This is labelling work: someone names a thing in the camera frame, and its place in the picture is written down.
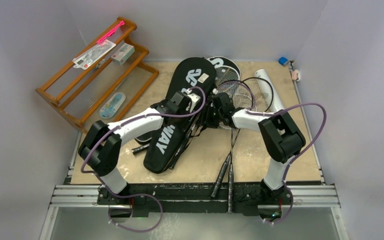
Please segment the pink pen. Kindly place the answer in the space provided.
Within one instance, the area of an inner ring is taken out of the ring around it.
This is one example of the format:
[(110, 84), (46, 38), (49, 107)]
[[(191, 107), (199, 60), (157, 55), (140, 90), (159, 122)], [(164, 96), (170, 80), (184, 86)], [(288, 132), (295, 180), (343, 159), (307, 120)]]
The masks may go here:
[(105, 41), (108, 37), (112, 36), (121, 26), (125, 24), (124, 20), (121, 20), (115, 27), (113, 27), (111, 30), (107, 31), (103, 36), (101, 36), (97, 41), (96, 44), (101, 44), (103, 41)]

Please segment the blue toothbrush blister pack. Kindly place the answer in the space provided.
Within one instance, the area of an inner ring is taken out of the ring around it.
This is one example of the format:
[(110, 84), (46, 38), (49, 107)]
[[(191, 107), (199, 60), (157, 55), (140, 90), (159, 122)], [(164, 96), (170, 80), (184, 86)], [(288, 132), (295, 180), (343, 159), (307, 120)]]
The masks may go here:
[(126, 95), (122, 92), (116, 92), (112, 97), (101, 107), (99, 116), (103, 119), (112, 118), (124, 103)]

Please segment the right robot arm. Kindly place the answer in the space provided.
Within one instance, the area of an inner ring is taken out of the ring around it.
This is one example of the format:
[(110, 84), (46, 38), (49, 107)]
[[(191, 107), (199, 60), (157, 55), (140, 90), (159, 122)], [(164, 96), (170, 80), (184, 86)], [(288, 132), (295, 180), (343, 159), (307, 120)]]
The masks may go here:
[(292, 158), (298, 156), (306, 140), (288, 112), (281, 112), (284, 105), (277, 93), (274, 94), (270, 110), (263, 113), (237, 107), (227, 93), (211, 97), (210, 107), (215, 113), (211, 120), (222, 122), (233, 129), (249, 129), (261, 133), (265, 148), (270, 156), (267, 173), (261, 181), (262, 200), (268, 204), (280, 198), (284, 187), (284, 174)]

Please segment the wooden tiered shelf rack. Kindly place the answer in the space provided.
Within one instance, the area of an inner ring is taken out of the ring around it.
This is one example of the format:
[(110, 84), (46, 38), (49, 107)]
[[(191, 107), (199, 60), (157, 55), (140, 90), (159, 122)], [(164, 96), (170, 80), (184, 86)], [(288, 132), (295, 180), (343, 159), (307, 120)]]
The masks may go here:
[[(131, 38), (137, 29), (136, 23), (118, 17), (104, 32), (85, 47), (83, 54), (96, 45), (96, 41), (120, 21), (124, 25), (107, 38), (116, 46), (88, 69), (74, 68), (70, 60), (45, 84), (35, 91), (56, 110), (71, 126), (80, 132), (87, 132), (91, 124), (100, 119), (101, 107), (113, 96), (121, 92), (125, 101), (108, 122), (121, 120), (159, 75), (159, 71), (144, 62), (149, 50)], [(123, 64), (112, 61), (111, 56), (124, 43), (133, 45), (135, 52)]]

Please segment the black racket under bag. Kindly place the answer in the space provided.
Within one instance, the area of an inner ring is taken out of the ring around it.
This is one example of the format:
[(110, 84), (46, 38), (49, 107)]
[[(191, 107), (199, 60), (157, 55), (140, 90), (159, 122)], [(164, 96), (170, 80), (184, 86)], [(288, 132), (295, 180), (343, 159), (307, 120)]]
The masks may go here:
[(147, 143), (147, 144), (144, 144), (144, 145), (132, 148), (131, 152), (132, 152), (133, 155), (137, 155), (139, 153), (142, 153), (142, 152), (146, 151), (149, 148), (149, 146), (150, 146), (150, 144)]

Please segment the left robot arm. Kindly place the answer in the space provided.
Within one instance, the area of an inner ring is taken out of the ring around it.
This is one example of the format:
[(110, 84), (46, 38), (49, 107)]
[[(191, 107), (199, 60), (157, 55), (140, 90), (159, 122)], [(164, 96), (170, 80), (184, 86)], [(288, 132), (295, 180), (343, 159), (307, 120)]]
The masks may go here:
[(117, 169), (121, 147), (145, 133), (195, 116), (204, 108), (206, 98), (202, 88), (191, 87), (127, 119), (111, 123), (98, 120), (88, 130), (77, 154), (107, 188), (110, 199), (122, 205), (129, 199), (129, 184)]

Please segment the pink white small object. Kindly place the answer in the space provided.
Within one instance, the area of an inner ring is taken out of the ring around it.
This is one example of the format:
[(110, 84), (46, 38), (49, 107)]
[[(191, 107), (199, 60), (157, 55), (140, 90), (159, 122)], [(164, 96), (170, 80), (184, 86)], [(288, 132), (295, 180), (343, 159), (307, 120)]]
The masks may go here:
[(291, 79), (295, 82), (299, 82), (301, 80), (301, 74), (298, 69), (295, 69), (291, 72)]

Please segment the white packaged card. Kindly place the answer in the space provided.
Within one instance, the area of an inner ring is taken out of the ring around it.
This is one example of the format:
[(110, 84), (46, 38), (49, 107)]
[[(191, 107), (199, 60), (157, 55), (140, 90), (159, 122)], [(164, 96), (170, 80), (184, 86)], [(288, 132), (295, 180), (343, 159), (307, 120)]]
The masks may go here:
[(101, 57), (110, 52), (116, 44), (109, 40), (104, 40), (101, 43), (97, 43), (89, 50), (82, 53), (77, 58), (74, 58), (72, 62), (74, 63), (74, 68), (86, 70), (97, 62)]

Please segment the black badminton racket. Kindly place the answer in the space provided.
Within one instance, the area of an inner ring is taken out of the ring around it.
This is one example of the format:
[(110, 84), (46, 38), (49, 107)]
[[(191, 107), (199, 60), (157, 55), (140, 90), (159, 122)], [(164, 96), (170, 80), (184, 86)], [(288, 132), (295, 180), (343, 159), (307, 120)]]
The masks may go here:
[[(243, 80), (244, 84), (248, 85), (250, 91), (254, 94), (251, 97), (254, 103), (254, 109), (256, 111), (267, 111), (270, 108), (269, 95), (264, 93), (259, 84), (264, 83), (264, 79), (257, 77), (249, 77)], [(228, 171), (228, 198), (227, 198), (227, 213), (232, 214), (234, 210), (234, 165), (233, 165), (233, 149), (236, 144), (236, 140), (239, 136), (240, 130), (235, 133), (235, 130), (231, 130), (231, 145), (229, 152), (229, 171)]]

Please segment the small teal white box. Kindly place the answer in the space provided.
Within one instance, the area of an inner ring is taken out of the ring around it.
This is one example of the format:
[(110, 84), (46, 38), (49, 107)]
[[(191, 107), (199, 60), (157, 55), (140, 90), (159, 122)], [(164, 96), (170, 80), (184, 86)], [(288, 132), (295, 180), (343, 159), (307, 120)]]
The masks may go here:
[(135, 47), (131, 44), (124, 43), (115, 53), (112, 54), (111, 59), (116, 64), (122, 66), (130, 56), (135, 52)]

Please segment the white shuttlecock tube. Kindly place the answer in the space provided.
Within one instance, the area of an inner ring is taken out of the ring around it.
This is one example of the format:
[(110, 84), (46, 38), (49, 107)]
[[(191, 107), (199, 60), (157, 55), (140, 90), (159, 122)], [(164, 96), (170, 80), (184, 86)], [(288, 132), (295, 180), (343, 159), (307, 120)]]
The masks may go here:
[(282, 103), (280, 96), (266, 70), (259, 69), (254, 73), (254, 76), (265, 80), (263, 83), (259, 83), (259, 88), (264, 93), (268, 94), (268, 103), (270, 104), (269, 111), (275, 113), (280, 110), (284, 110), (284, 104)]

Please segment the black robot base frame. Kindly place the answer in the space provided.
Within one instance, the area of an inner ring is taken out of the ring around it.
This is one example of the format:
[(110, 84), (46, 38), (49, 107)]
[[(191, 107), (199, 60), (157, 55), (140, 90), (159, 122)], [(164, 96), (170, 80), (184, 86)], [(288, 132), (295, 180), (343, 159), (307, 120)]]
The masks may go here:
[[(115, 218), (142, 218), (150, 213), (225, 214), (228, 210), (228, 185), (221, 184), (211, 198), (212, 183), (132, 183), (129, 198), (112, 196), (103, 186), (57, 185), (51, 207), (107, 208)], [(339, 207), (333, 185), (298, 185), (266, 198), (259, 182), (234, 184), (233, 213), (277, 221), (293, 208)]]

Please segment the blue small object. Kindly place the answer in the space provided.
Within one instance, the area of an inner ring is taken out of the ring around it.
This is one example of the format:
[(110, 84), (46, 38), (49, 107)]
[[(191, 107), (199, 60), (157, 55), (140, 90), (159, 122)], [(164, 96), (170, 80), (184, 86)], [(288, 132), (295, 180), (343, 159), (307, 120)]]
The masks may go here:
[(281, 66), (286, 66), (289, 64), (289, 60), (286, 57), (280, 57), (277, 61)]

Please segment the black racket bag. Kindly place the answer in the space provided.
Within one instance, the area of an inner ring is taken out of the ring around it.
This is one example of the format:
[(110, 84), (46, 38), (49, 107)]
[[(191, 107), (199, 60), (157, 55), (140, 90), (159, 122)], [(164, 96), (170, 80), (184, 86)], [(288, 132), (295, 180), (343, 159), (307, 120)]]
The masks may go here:
[(215, 68), (219, 66), (228, 66), (235, 69), (238, 73), (239, 78), (241, 78), (241, 70), (239, 66), (232, 61), (231, 59), (224, 56), (210, 56), (206, 58)]
[[(203, 57), (189, 57), (179, 63), (173, 72), (166, 99), (178, 91), (185, 92), (190, 87), (200, 87), (205, 96), (215, 88), (216, 69)], [(187, 147), (194, 120), (198, 115), (180, 118), (175, 124), (164, 126), (151, 133), (143, 166), (155, 174), (173, 168)]]

